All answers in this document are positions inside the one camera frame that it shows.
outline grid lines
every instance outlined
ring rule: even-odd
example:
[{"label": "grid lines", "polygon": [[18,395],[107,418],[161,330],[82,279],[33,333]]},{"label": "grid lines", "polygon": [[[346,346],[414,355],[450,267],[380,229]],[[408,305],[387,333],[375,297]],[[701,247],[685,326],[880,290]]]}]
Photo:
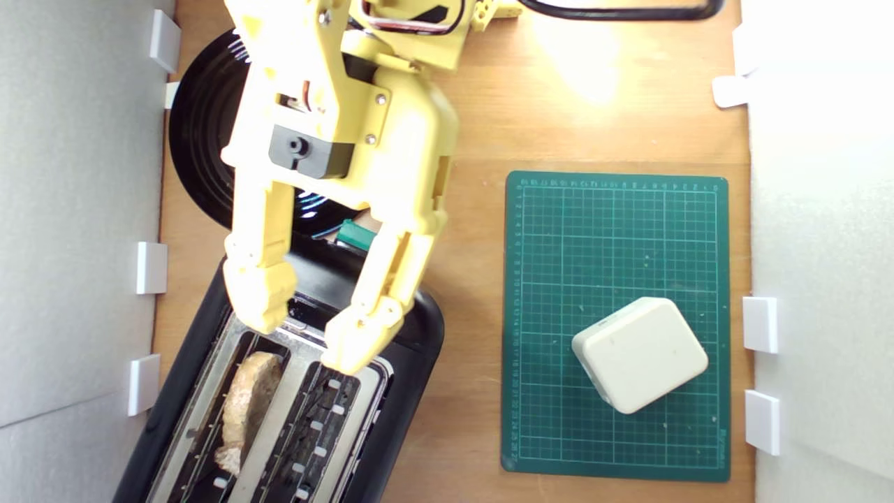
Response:
[{"label": "grid lines", "polygon": [[[718,178],[516,172],[507,183],[503,465],[676,480],[729,477],[727,188]],[[638,413],[598,396],[571,338],[667,297],[709,366]]]}]

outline yellow robotic arm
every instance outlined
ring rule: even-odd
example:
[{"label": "yellow robotic arm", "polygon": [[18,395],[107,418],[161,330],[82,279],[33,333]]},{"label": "yellow robotic arm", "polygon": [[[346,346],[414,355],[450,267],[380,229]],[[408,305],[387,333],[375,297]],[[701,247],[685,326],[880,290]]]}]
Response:
[{"label": "yellow robotic arm", "polygon": [[325,327],[324,364],[348,374],[401,328],[447,220],[459,125],[430,68],[455,70],[470,30],[520,13],[496,0],[447,12],[436,2],[226,0],[252,61],[222,152],[236,172],[227,291],[242,322],[271,333],[297,283],[284,261],[294,188],[369,208],[382,228],[350,306]]}]

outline wooden table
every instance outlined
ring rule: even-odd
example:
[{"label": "wooden table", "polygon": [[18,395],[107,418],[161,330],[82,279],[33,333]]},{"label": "wooden table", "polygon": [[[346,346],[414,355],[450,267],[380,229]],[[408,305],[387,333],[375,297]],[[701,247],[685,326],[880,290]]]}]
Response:
[{"label": "wooden table", "polygon": [[[179,0],[181,71],[231,27],[223,0]],[[384,495],[393,502],[754,501],[744,440],[752,386],[737,299],[750,290],[749,157],[744,110],[720,111],[711,79],[732,71],[738,0],[689,24],[561,21],[525,12],[469,36],[460,71],[438,81],[462,133],[451,222],[426,274],[447,335]],[[730,181],[732,478],[725,484],[505,473],[499,465],[502,229],[513,169],[721,175]],[[217,262],[225,231],[182,189],[165,145],[161,240],[168,293],[154,351],[166,375]]]}]

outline cutting mat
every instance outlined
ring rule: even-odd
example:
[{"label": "cutting mat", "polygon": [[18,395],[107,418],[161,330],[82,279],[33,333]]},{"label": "cutting mat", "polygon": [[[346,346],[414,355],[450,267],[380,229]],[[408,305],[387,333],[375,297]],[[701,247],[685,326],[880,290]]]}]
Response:
[{"label": "cutting mat", "polygon": [[[722,178],[513,172],[506,193],[502,465],[508,471],[725,482],[730,273]],[[707,371],[631,415],[571,351],[642,296],[674,301]]]}]

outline white plastic clip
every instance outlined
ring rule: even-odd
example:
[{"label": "white plastic clip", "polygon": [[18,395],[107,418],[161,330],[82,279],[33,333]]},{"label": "white plastic clip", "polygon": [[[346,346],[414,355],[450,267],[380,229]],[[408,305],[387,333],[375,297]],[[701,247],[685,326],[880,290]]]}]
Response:
[{"label": "white plastic clip", "polygon": [[780,454],[780,400],[758,393],[745,391],[745,442],[763,452]]},{"label": "white plastic clip", "polygon": [[757,70],[763,58],[763,45],[757,31],[745,23],[738,25],[732,31],[732,52],[736,74],[722,75],[712,82],[714,104],[720,108],[745,105],[751,98],[748,75]]},{"label": "white plastic clip", "polygon": [[163,294],[167,291],[167,244],[137,245],[137,294]]},{"label": "white plastic clip", "polygon": [[168,73],[177,72],[180,61],[180,27],[161,9],[152,17],[152,38],[149,40],[149,57]]},{"label": "white plastic clip", "polygon": [[173,99],[177,96],[177,89],[180,88],[180,81],[168,82],[164,87],[164,109],[170,110],[173,107]]},{"label": "white plastic clip", "polygon": [[138,360],[131,360],[127,415],[137,415],[155,404],[158,398],[160,375],[161,356],[159,354],[150,354]]},{"label": "white plastic clip", "polygon": [[776,299],[743,297],[742,332],[745,348],[762,353],[778,353],[780,345],[779,324],[776,320]]}]

